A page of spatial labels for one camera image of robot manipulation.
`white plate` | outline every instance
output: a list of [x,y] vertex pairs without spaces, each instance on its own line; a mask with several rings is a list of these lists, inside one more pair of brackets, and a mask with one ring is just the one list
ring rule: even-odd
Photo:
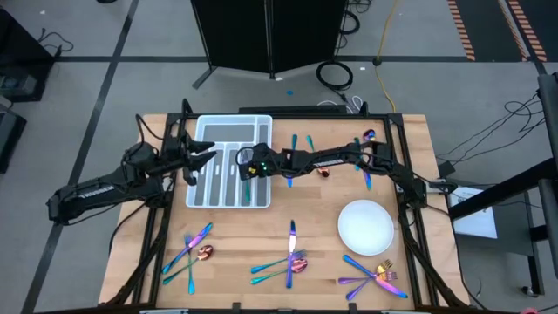
[[363,256],[384,252],[393,240],[393,221],[387,211],[374,201],[349,203],[339,215],[337,228],[343,243]]

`orange striped floor marking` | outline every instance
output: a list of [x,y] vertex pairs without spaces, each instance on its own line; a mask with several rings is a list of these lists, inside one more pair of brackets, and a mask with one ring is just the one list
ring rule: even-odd
[[504,15],[504,17],[506,18],[507,27],[509,28],[509,30],[512,32],[512,35],[514,36],[514,41],[515,41],[515,44],[517,45],[517,49],[520,50],[521,61],[525,62],[525,61],[527,61],[527,52],[523,49],[523,46],[521,45],[520,38],[517,35],[517,33],[515,32],[514,24],[512,23],[512,20],[510,20],[509,16],[506,14],[506,10],[504,9],[504,6],[502,5],[501,0],[496,0],[496,1],[498,1],[498,5],[500,6],[500,10],[502,11],[502,14]]
[[529,41],[529,44],[531,44],[531,47],[533,47],[534,54],[540,61],[546,62],[547,53],[544,51],[544,48],[542,47],[541,42],[539,41],[539,38],[534,34],[533,28],[531,27],[531,24],[527,20],[527,17],[523,12],[520,3],[515,0],[510,0],[508,2],[510,7],[512,8],[513,14],[520,22],[521,29],[527,35],[527,40]]
[[447,5],[450,8],[450,12],[452,13],[453,22],[457,27],[457,32],[459,33],[459,39],[461,39],[461,44],[463,45],[463,49],[465,50],[465,55],[467,59],[474,61],[474,50],[473,46],[471,45],[471,41],[467,36],[467,31],[465,29],[465,25],[463,24],[463,20],[461,19],[461,14],[459,13],[459,8],[455,3],[455,0],[447,0]]

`gray floor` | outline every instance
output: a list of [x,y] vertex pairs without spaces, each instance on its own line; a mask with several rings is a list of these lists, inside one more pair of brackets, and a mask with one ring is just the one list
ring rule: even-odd
[[[131,0],[109,5],[94,1],[3,0],[2,5],[32,35],[41,27],[59,31],[76,48],[70,56],[110,56]],[[344,55],[372,55],[391,0],[375,0],[361,16],[361,31],[349,37]],[[419,5],[402,0],[388,32],[384,53],[409,56],[464,56],[445,0]],[[140,0],[123,50],[126,56],[200,56],[203,54],[188,1]],[[348,95],[368,101],[371,112],[391,110],[369,63],[347,65],[355,73]],[[548,72],[557,64],[545,65]],[[51,224],[48,197],[66,184],[108,64],[60,63],[52,70],[44,98],[16,104],[28,120],[7,174],[0,177],[0,311],[19,312]],[[218,69],[199,90],[191,84],[207,69],[201,63],[120,63],[87,155],[82,180],[112,171],[126,147],[137,139],[135,113],[176,112],[188,98],[198,113],[234,113],[242,106],[313,105],[336,95],[319,84],[316,67],[281,73],[282,81],[249,72]],[[398,111],[428,118],[436,153],[444,153],[506,114],[509,100],[530,99],[537,88],[532,64],[384,63],[380,73]],[[344,74],[327,69],[326,78]],[[519,137],[522,120],[511,119],[477,150]],[[456,179],[497,182],[550,156],[543,126],[524,140],[457,166]],[[537,202],[536,191],[532,193]],[[541,222],[541,211],[534,209]],[[107,244],[116,225],[114,210],[76,227],[65,228],[38,300],[37,311],[93,306],[99,297]],[[461,265],[473,293],[483,284],[480,301],[498,310],[544,307],[558,299],[548,244],[540,245],[547,295],[522,296],[528,285],[527,261],[520,256],[460,247]]]

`yellow cable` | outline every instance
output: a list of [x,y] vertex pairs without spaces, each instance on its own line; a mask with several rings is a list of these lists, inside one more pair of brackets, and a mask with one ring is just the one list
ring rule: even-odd
[[[382,54],[382,49],[384,48],[385,33],[387,32],[387,29],[390,26],[391,17],[393,16],[393,12],[395,12],[395,8],[397,6],[398,6],[398,0],[394,0],[393,6],[391,7],[390,15],[385,20],[384,31],[382,32],[382,39],[380,39],[380,48],[378,49],[378,54],[376,55],[376,60],[378,61],[380,59],[380,55]],[[385,90],[384,82],[382,81],[378,73],[378,67],[376,66],[374,70],[376,72],[376,77],[378,78],[378,82],[380,82],[380,85],[382,86],[382,91],[384,91],[384,96],[390,101],[391,109],[393,110],[393,112],[396,112],[397,110],[395,107],[395,102],[393,102],[393,99],[391,99],[390,95],[387,93],[387,90]]]

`wooden table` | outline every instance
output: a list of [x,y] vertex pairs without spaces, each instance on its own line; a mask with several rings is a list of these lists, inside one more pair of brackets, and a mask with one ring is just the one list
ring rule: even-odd
[[[164,114],[145,117],[147,124],[157,134],[163,134],[165,119]],[[425,116],[405,115],[404,121],[413,170],[426,179],[438,178]],[[195,122],[195,119],[187,122],[187,131],[193,137]],[[377,131],[377,140],[385,141],[384,127],[375,120],[275,119],[272,147],[276,151],[280,151],[282,147],[290,147],[293,133],[297,133],[301,139],[298,149],[310,149],[304,140],[307,134],[312,135],[318,150],[342,146],[356,136],[361,137],[362,132],[370,128]],[[146,140],[154,146],[160,145],[160,141],[148,133]],[[353,299],[352,302],[357,303],[358,309],[413,309],[405,248],[399,231],[398,208],[391,179],[387,176],[373,176],[374,186],[372,191],[368,191],[362,173],[355,171],[354,166],[331,167],[330,172],[328,179],[318,174],[296,178],[293,188],[287,187],[284,178],[273,177],[272,202],[266,209],[188,208],[185,204],[187,184],[179,174],[163,264],[170,262],[184,248],[183,236],[187,232],[197,234],[209,222],[213,222],[214,227],[202,243],[213,245],[215,253],[209,260],[195,265],[194,295],[187,294],[188,280],[185,272],[169,285],[160,285],[157,306],[226,309],[233,302],[241,302],[243,309],[346,310],[348,302],[345,295],[356,285],[339,285],[337,278],[363,275],[342,260],[343,254],[349,254],[369,269],[375,269],[376,265],[387,258],[391,259],[394,263],[392,269],[398,273],[398,280],[393,284],[410,295],[407,299],[401,299],[371,283]],[[396,232],[391,247],[379,256],[357,256],[343,245],[337,233],[340,211],[346,204],[357,199],[379,203],[390,213],[394,222]],[[428,202],[446,210],[442,195],[428,195]],[[120,220],[139,204],[137,201],[124,204]],[[113,297],[137,266],[147,211],[143,210],[126,222],[116,235],[100,302]],[[434,268],[457,297],[467,302],[468,296],[461,282],[456,244],[448,217],[428,208],[423,209],[422,215]],[[301,274],[295,274],[294,287],[291,290],[285,288],[284,276],[251,285],[250,267],[285,257],[291,219],[296,221],[296,248],[308,251],[308,268]],[[184,257],[177,268],[186,264],[186,260]],[[258,276],[284,267],[284,264],[276,266]],[[419,263],[417,270],[423,304],[429,304],[425,276]],[[150,283],[152,275],[153,269],[146,273],[146,283]],[[147,300],[148,290],[143,289],[142,300]]]

